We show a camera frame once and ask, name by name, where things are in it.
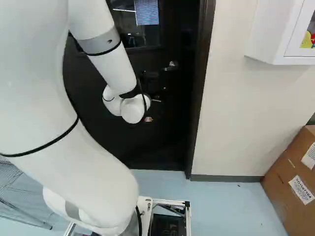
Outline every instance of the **light blue floor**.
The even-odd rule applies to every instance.
[[[259,183],[190,182],[183,173],[168,171],[134,174],[143,196],[191,202],[192,236],[287,236]],[[63,232],[0,219],[0,235],[62,236]]]

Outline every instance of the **black cable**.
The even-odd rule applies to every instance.
[[[140,92],[141,92],[141,95],[142,95],[143,104],[144,104],[144,114],[145,114],[147,112],[147,102],[146,102],[146,99],[144,97],[144,93],[143,93],[143,90],[142,90],[142,87],[141,87],[141,82],[140,82],[139,78],[137,78],[137,82],[138,82],[138,85],[139,85],[139,88],[140,88]]]
[[[142,236],[142,221],[141,221],[141,214],[140,214],[138,206],[136,206],[136,212],[137,212],[137,217],[138,217],[139,236]]]
[[[79,117],[77,116],[77,119],[75,120],[74,124],[72,126],[70,126],[70,128],[68,128],[63,134],[61,134],[60,136],[58,136],[57,138],[55,138],[54,140],[40,146],[37,148],[34,148],[32,150],[29,151],[25,151],[25,152],[21,152],[21,153],[17,153],[17,154],[5,154],[5,153],[0,153],[0,156],[5,156],[5,157],[20,157],[20,156],[26,156],[26,155],[30,155],[33,154],[35,152],[41,151],[53,144],[55,144],[56,142],[60,141],[61,139],[63,139],[65,136],[67,136],[74,128],[75,126],[78,124],[79,122]]]

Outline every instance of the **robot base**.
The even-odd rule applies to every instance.
[[[138,208],[142,221],[142,236],[191,236],[190,202],[139,197]],[[138,222],[132,217],[121,236],[138,236]],[[73,236],[75,224],[69,224],[63,236]]]

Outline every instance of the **cardboard box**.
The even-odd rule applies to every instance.
[[[315,125],[303,127],[261,182],[290,236],[315,235],[313,143]],[[304,156],[310,167],[302,163]]]

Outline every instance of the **white cabinet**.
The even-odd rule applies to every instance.
[[[275,65],[315,64],[315,0],[258,0],[246,56]]]

